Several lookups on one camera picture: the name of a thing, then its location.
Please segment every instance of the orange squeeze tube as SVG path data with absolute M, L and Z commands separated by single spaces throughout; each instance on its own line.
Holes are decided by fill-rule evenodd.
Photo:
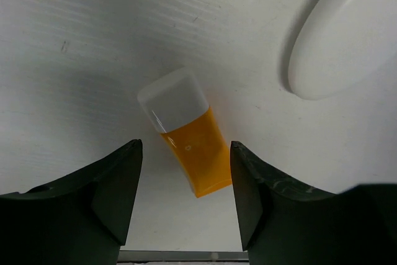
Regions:
M 229 148 L 189 69 L 150 84 L 138 100 L 179 160 L 196 197 L 231 184 Z

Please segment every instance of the white oval object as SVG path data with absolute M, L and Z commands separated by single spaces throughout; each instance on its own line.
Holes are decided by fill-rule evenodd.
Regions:
M 292 50 L 288 80 L 322 99 L 364 79 L 397 52 L 397 0 L 319 0 Z

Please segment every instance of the dark mark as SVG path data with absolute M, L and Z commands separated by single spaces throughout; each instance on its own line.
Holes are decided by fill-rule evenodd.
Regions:
M 68 51 L 68 47 L 69 47 L 70 42 L 65 40 L 62 44 L 62 48 L 61 48 L 61 52 L 66 54 L 66 52 Z

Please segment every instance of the white corrugated surface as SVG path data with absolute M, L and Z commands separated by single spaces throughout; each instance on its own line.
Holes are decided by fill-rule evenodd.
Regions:
M 283 49 L 307 0 L 0 0 L 0 192 L 26 191 L 132 138 L 143 170 L 125 249 L 240 250 L 232 189 L 195 199 L 139 108 L 191 67 L 225 139 L 328 191 L 397 181 L 397 68 L 323 101 L 288 93 Z

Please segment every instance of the white plastic lid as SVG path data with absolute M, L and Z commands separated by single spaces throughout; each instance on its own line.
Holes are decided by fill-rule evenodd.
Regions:
M 173 71 L 146 86 L 138 93 L 138 101 L 159 133 L 191 123 L 210 107 L 188 68 Z

